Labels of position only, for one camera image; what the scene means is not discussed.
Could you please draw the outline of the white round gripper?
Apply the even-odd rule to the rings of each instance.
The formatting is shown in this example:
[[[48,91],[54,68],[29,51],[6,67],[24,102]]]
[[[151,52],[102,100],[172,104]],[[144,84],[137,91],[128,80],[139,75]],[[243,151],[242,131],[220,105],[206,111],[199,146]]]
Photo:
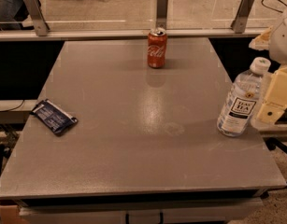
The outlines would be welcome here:
[[[269,50],[270,58],[281,63],[274,73],[263,77],[259,108],[255,119],[266,124],[275,124],[287,109],[287,8],[276,20],[249,44],[250,49]]]

